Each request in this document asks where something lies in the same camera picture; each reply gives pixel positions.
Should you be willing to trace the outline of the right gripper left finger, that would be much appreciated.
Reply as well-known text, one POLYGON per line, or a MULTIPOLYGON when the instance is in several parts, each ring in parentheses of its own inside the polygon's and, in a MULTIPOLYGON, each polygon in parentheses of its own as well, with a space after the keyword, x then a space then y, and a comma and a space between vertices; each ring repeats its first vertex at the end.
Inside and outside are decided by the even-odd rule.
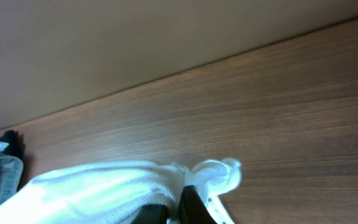
POLYGON ((166 224, 168 208, 165 205, 144 205, 131 224, 166 224))

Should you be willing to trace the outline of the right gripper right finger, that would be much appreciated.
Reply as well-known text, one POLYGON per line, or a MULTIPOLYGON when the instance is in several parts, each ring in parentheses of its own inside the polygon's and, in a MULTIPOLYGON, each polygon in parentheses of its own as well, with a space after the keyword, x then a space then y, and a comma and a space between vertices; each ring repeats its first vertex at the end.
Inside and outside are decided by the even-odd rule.
POLYGON ((192 185, 183 188, 179 212, 181 224, 217 224, 192 185))

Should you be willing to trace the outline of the white t-shirt black print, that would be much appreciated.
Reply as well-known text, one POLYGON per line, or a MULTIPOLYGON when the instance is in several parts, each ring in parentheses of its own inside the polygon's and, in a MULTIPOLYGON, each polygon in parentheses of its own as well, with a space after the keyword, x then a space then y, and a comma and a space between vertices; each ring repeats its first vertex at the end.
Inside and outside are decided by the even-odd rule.
POLYGON ((236 189, 237 159, 209 159, 192 169, 172 163, 111 161, 53 170, 30 180, 0 205, 0 223, 129 223, 144 205, 164 205, 179 223, 183 189, 194 186, 203 205, 236 189))

